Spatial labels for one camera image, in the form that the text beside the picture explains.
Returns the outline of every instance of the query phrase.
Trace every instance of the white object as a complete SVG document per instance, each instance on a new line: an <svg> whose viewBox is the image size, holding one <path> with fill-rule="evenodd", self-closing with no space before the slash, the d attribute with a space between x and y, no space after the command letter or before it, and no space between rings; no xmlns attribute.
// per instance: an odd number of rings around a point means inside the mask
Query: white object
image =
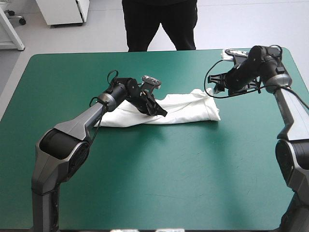
<svg viewBox="0 0 309 232"><path fill-rule="evenodd" d="M87 21L89 0L36 0L47 25Z"/></svg>
<svg viewBox="0 0 309 232"><path fill-rule="evenodd" d="M0 49L17 48L19 51L23 51L24 44L3 12L2 5L0 6Z"/></svg>
<svg viewBox="0 0 309 232"><path fill-rule="evenodd" d="M234 58L232 55L227 54L225 51L227 49L223 49L221 53L221 59L225 61L234 61ZM240 51L240 50L235 50L235 49L228 49L231 53L236 54L236 55L241 55L241 56L248 56L249 52L246 51Z"/></svg>
<svg viewBox="0 0 309 232"><path fill-rule="evenodd" d="M219 121L219 109L212 97L200 89L190 94L168 94L163 100L156 100L168 114L148 116L140 113L127 101L121 103L113 112L106 113L101 121L104 127L130 127L137 124L177 124L205 120Z"/></svg>

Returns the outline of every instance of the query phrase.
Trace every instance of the leg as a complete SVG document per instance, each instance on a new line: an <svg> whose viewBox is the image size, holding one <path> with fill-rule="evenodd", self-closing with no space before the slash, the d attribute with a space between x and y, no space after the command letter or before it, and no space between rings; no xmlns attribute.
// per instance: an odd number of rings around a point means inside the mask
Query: leg
<svg viewBox="0 0 309 232"><path fill-rule="evenodd" d="M163 8L162 26L177 50L195 50L193 29L197 24L197 0Z"/></svg>
<svg viewBox="0 0 309 232"><path fill-rule="evenodd" d="M131 0L122 0L122 6L129 52L147 51L160 25L158 7Z"/></svg>

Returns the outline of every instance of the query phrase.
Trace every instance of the chair wheel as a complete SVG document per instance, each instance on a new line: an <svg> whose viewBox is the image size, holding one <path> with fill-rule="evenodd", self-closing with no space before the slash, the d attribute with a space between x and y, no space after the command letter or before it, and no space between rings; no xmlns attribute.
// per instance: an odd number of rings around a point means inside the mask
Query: chair wheel
<svg viewBox="0 0 309 232"><path fill-rule="evenodd" d="M8 15L9 15L9 16L14 16L14 15L15 15L15 12L14 12L14 11L8 11Z"/></svg>
<svg viewBox="0 0 309 232"><path fill-rule="evenodd" d="M25 24L26 24L26 21L25 21L24 18L21 18L21 19L19 20L19 23L20 23L21 25L25 25Z"/></svg>

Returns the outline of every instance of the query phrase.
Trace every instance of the white cabinet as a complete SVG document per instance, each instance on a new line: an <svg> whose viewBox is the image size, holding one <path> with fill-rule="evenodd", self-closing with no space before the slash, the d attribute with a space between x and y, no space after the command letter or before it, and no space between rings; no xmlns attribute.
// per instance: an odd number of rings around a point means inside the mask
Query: white cabinet
<svg viewBox="0 0 309 232"><path fill-rule="evenodd" d="M47 25L87 21L89 0L36 0Z"/></svg>

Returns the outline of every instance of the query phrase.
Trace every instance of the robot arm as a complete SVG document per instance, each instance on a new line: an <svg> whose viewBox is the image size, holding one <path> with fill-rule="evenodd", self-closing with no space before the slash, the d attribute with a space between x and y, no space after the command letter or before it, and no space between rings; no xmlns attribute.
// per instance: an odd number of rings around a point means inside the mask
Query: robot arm
<svg viewBox="0 0 309 232"><path fill-rule="evenodd" d="M92 143L89 131L106 112L127 100L143 114L166 116L152 94L161 82L149 76L142 81L139 87L133 78L115 77L97 97L97 103L73 120L57 124L37 142L32 175L34 232L58 230L60 184L68 181L87 159Z"/></svg>
<svg viewBox="0 0 309 232"><path fill-rule="evenodd" d="M309 231L309 115L292 93L292 79L281 62L282 50L254 46L249 53L226 50L225 58L235 66L227 73L208 77L216 84L215 93L229 90L229 95L257 88L257 77L267 92L274 94L285 127L278 135L276 158L288 187L295 195L282 217L280 232Z"/></svg>

